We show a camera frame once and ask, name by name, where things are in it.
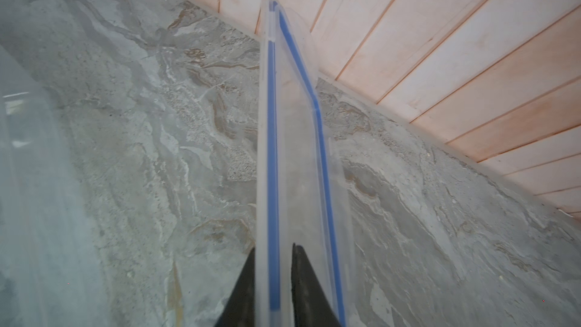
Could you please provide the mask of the clear lunch box blue rim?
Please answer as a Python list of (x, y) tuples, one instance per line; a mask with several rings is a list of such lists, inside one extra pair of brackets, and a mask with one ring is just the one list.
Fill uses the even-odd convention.
[(67, 141), (42, 86), (1, 53), (1, 324), (107, 326)]

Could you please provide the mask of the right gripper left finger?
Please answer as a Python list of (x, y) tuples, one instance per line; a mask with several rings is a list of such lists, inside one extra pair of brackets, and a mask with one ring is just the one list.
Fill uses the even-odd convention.
[(215, 327), (255, 327), (255, 274), (253, 248)]

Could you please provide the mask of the clear lunch box lid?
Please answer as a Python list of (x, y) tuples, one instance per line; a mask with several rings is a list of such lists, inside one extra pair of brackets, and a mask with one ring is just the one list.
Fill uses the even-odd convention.
[(303, 19), (262, 0), (257, 148), (255, 321), (295, 326), (293, 244), (304, 247), (340, 326), (355, 295), (350, 201), (316, 92), (319, 63)]

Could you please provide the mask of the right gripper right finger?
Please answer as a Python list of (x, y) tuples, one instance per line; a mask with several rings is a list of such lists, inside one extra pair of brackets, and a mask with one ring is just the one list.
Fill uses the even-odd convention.
[(340, 327), (303, 246), (293, 244), (291, 293), (294, 325), (297, 327)]

